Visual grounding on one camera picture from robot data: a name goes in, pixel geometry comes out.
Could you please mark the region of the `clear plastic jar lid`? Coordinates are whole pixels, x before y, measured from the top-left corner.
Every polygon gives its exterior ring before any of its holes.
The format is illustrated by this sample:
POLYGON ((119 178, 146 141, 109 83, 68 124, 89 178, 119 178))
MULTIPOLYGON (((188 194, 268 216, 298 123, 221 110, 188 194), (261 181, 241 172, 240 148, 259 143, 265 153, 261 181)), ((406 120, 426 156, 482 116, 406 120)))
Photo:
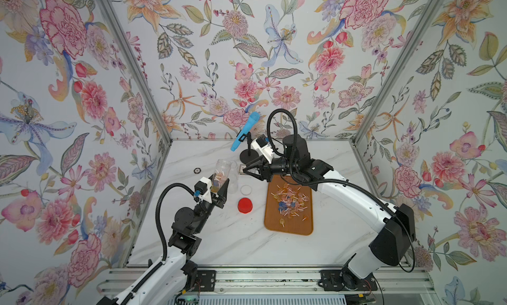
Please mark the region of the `clear plastic jar lid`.
POLYGON ((252 194, 252 187, 248 185, 244 185, 240 188, 240 192, 244 196, 248 196, 252 194))

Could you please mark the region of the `small clear jar of candies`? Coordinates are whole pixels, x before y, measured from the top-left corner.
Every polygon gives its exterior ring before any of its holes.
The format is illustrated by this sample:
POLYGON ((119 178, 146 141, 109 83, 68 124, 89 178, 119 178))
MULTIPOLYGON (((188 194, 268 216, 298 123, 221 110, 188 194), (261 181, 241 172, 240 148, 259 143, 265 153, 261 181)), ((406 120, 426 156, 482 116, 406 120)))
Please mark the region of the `small clear jar of candies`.
POLYGON ((232 162, 224 159, 219 159, 215 165, 215 171, 213 173, 212 188, 213 193, 217 193, 223 184, 228 180, 231 172, 232 162))

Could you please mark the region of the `red jar lid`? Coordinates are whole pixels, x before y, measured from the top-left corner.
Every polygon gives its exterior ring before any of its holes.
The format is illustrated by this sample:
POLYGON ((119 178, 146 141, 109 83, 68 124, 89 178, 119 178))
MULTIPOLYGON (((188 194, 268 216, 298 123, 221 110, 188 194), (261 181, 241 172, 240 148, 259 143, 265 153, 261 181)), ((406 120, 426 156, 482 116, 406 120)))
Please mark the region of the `red jar lid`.
POLYGON ((248 214, 253 210, 253 203, 249 198, 242 198, 238 202, 238 211, 243 214, 248 214))

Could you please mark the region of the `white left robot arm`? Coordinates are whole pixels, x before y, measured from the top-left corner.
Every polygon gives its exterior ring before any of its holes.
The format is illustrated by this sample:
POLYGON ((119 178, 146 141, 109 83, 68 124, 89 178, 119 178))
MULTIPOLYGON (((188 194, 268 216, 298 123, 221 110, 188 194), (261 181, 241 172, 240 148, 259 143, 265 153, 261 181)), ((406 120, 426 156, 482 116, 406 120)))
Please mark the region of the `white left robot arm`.
POLYGON ((102 297, 99 304, 164 304, 195 288, 198 265, 191 261, 201 239, 203 230, 215 208, 222 209, 227 202, 230 180, 223 182, 218 191, 211 191, 212 182, 202 178, 193 189, 182 183, 167 186, 158 198, 154 220, 162 243, 162 256, 150 265, 134 283, 113 298, 102 297), (161 208, 170 190, 181 188, 195 202, 194 208, 179 209, 171 226, 172 234, 166 237, 162 228, 161 208))

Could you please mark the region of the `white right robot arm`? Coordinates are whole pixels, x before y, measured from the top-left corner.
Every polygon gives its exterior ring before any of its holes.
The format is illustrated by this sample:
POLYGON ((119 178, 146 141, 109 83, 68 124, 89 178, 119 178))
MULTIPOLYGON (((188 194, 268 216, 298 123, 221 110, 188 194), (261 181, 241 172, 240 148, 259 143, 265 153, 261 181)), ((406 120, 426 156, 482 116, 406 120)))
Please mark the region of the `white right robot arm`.
POLYGON ((412 208, 406 204, 389 204, 350 182, 327 162, 312 158, 301 136, 285 137, 281 153, 274 150, 264 135, 253 140, 250 146, 259 155, 246 165, 245 174, 267 182, 274 176, 290 176, 297 185, 308 186, 337 200, 377 233, 367 248, 353 254, 342 267, 343 280, 358 281, 381 267, 395 267, 408 251, 414 250, 412 208))

